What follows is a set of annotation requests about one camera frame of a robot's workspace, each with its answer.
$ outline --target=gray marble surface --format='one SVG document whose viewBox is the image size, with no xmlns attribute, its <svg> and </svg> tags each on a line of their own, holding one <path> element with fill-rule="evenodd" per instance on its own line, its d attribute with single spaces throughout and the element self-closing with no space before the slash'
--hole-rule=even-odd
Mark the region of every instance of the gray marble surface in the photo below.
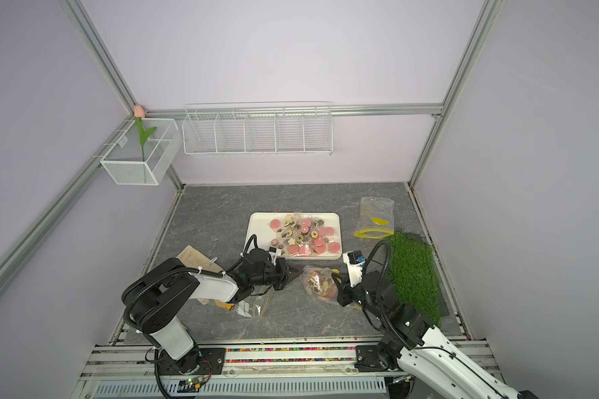
<svg viewBox="0 0 599 399">
<path fill-rule="evenodd" d="M 366 196 L 394 200 L 395 225 L 423 235 L 403 183 L 186 187 L 156 265 L 191 245 L 209 258 L 217 257 L 218 265 L 230 267 L 239 259 L 253 212 L 335 212 L 340 217 L 343 251 L 359 249 L 368 255 L 377 241 L 353 236 L 359 200 Z M 343 271 L 345 267 L 341 259 L 289 260 L 289 265 L 298 269 L 306 264 Z M 360 310 L 311 299 L 299 280 L 289 283 L 283 291 L 272 292 L 268 308 L 259 318 L 249 319 L 213 303 L 202 305 L 195 299 L 187 301 L 177 316 L 199 341 L 378 335 Z M 444 317 L 441 327 L 448 333 L 459 331 L 450 315 Z M 129 332 L 124 342 L 145 341 L 141 334 Z"/>
</svg>

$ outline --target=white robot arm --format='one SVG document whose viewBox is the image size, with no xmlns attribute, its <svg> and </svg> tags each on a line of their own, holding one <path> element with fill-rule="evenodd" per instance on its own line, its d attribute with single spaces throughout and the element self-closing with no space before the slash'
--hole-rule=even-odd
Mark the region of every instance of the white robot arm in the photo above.
<svg viewBox="0 0 599 399">
<path fill-rule="evenodd" d="M 122 295 L 125 322 L 161 347 L 177 371 L 182 374 L 196 371 L 204 358 L 176 317 L 184 302 L 205 298 L 238 303 L 256 285 L 271 285 L 276 291 L 283 289 L 291 271 L 295 271 L 286 265 L 284 258 L 277 258 L 275 248 L 266 251 L 257 248 L 255 237 L 252 241 L 255 248 L 248 251 L 249 240 L 242 258 L 223 273 L 187 268 L 176 258 L 160 264 Z M 381 246 L 386 249 L 382 269 L 367 272 L 366 265 Z M 536 399 L 529 391 L 517 392 L 496 380 L 455 347 L 429 319 L 397 297 L 394 286 L 386 281 L 390 262 L 387 241 L 380 241 L 368 259 L 360 251 L 344 253 L 343 258 L 348 274 L 333 274 L 338 286 L 337 301 L 343 307 L 358 303 L 368 322 L 371 323 L 369 314 L 381 322 L 375 328 L 384 334 L 374 350 L 378 361 L 358 362 L 355 367 L 359 371 L 400 369 L 423 380 L 447 399 Z M 160 385 L 157 367 L 156 378 Z"/>
</svg>

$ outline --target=lavender wall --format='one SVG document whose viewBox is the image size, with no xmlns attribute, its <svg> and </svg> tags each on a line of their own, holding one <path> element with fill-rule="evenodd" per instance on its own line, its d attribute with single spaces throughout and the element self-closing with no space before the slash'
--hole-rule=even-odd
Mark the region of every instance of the lavender wall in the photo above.
<svg viewBox="0 0 599 399">
<path fill-rule="evenodd" d="M 0 1 L 0 257 L 125 117 L 54 0 Z M 67 398 L 174 190 L 101 171 L 0 297 L 0 398 Z"/>
<path fill-rule="evenodd" d="M 84 4 L 138 101 L 182 109 L 246 101 L 442 102 L 483 0 Z M 284 170 L 279 158 L 261 156 L 179 155 L 176 171 L 187 184 L 405 181 L 432 120 L 355 117 L 333 125 L 333 156 L 305 160 L 328 173 Z M 353 165 L 360 156 L 370 159 Z"/>
<path fill-rule="evenodd" d="M 416 186 L 506 383 L 599 398 L 599 1 L 507 1 Z"/>
</svg>

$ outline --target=metal rail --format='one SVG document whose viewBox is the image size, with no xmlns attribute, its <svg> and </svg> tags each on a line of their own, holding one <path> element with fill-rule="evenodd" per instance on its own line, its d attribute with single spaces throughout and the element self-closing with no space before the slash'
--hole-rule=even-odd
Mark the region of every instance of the metal rail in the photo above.
<svg viewBox="0 0 599 399">
<path fill-rule="evenodd" d="M 111 85 L 113 92 L 120 99 L 122 106 L 133 114 L 133 107 L 137 104 L 131 89 L 124 81 L 124 77 L 120 70 L 115 65 L 111 54 L 106 49 L 104 41 L 98 34 L 93 22 L 89 18 L 82 2 L 80 0 L 57 0 L 66 12 L 69 21 L 77 32 L 82 42 L 87 47 L 87 50 L 96 61 L 97 66 L 102 71 L 102 74 Z M 173 166 L 167 169 L 167 176 L 177 191 L 181 191 L 184 184 L 179 179 Z"/>
<path fill-rule="evenodd" d="M 122 122 L 107 143 L 115 142 L 130 123 L 132 123 L 131 119 Z M 101 147 L 0 260 L 0 295 L 95 180 L 101 167 L 100 158 L 107 149 L 106 144 Z"/>
<path fill-rule="evenodd" d="M 240 107 L 241 112 L 270 114 L 274 111 L 311 111 L 315 107 Z M 367 104 L 367 105 L 331 105 L 332 116 L 375 116 L 375 115 L 437 115 L 443 110 L 443 104 L 440 103 L 414 103 L 414 104 Z M 233 108 L 223 107 L 223 104 L 217 104 L 217 108 L 205 108 L 209 112 L 230 112 Z M 186 116 L 184 109 L 163 109 L 148 110 L 147 117 L 167 117 L 176 120 L 183 120 Z"/>
<path fill-rule="evenodd" d="M 285 358 L 290 355 L 303 353 L 302 357 L 319 357 L 319 351 L 280 351 L 268 352 L 267 347 L 315 347 L 319 349 L 322 346 L 353 347 L 357 345 L 375 345 L 379 337 L 322 337 L 319 339 L 303 338 L 282 338 L 282 339 L 251 339 L 238 340 L 227 343 L 219 342 L 199 342 L 200 347 L 226 347 L 226 348 L 257 348 L 257 352 L 227 352 L 227 359 L 231 356 L 248 357 L 246 354 L 268 354 L 267 358 L 278 357 Z M 484 370 L 492 374 L 495 378 L 504 381 L 499 366 L 491 352 L 487 341 L 471 341 L 466 336 L 448 337 L 453 344 L 470 357 L 475 363 L 479 364 Z M 96 347 L 94 348 L 82 374 L 75 386 L 71 398 L 80 399 L 94 397 L 100 384 L 109 384 L 110 381 L 125 381 L 129 384 L 154 384 L 154 366 L 146 361 L 146 357 L 152 359 L 154 348 L 150 345 L 122 345 L 115 347 Z M 382 371 L 377 373 L 360 373 L 354 368 L 355 361 L 327 361 L 314 362 L 294 366 L 290 362 L 278 363 L 225 363 L 222 374 L 213 375 L 213 381 L 218 384 L 231 381 L 246 381 L 247 379 L 257 378 L 262 381 L 265 378 L 276 377 L 279 381 L 292 380 L 297 378 L 329 378 L 346 377 L 354 379 L 360 376 L 383 377 L 386 375 L 399 376 L 404 375 L 403 371 Z M 173 379 L 177 381 L 181 377 L 164 377 L 163 381 L 168 382 Z"/>
<path fill-rule="evenodd" d="M 426 140 L 426 144 L 415 165 L 413 175 L 408 182 L 411 187 L 416 187 L 417 181 L 422 176 L 423 169 L 426 166 L 428 159 L 431 157 L 435 143 L 439 139 L 439 135 L 443 131 L 446 121 L 448 120 L 448 116 L 452 112 L 464 85 L 468 81 L 470 71 L 479 56 L 479 52 L 486 41 L 486 37 L 493 26 L 497 15 L 499 15 L 503 2 L 504 0 L 486 0 L 482 6 L 482 11 L 477 18 L 477 23 L 473 28 L 470 40 L 468 41 L 468 46 L 466 46 L 466 49 L 464 50 L 464 55 L 459 62 L 459 66 L 450 83 L 446 97 L 444 97 L 444 107 L 439 117 L 437 117 L 435 124 L 432 126 L 431 133 Z"/>
</svg>

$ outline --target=white wire shelf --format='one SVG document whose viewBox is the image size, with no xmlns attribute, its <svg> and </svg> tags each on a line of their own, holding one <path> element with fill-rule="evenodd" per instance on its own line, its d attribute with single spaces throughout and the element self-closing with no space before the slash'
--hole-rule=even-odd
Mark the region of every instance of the white wire shelf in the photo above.
<svg viewBox="0 0 599 399">
<path fill-rule="evenodd" d="M 330 103 L 185 105 L 191 156 L 331 154 Z"/>
<path fill-rule="evenodd" d="M 131 120 L 100 160 L 118 185 L 159 185 L 182 147 L 175 119 L 144 118 L 142 126 L 145 130 L 157 127 L 144 143 L 144 159 L 138 128 Z"/>
</svg>

